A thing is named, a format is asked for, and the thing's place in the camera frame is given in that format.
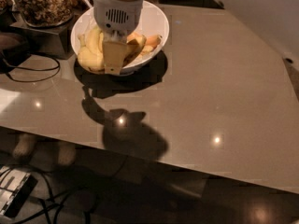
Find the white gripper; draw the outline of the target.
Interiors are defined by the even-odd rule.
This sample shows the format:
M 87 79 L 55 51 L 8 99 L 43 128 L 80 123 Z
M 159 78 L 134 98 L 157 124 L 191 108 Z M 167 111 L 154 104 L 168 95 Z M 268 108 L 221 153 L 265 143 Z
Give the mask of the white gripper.
M 93 0 L 93 15 L 104 33 L 105 73 L 119 75 L 126 57 L 126 36 L 139 24 L 143 0 Z

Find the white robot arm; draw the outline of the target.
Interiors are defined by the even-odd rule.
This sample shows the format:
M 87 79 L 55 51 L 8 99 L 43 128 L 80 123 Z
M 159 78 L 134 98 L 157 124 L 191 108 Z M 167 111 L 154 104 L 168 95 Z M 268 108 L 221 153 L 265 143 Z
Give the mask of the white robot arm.
M 299 0 L 150 0 L 226 9 L 299 71 Z

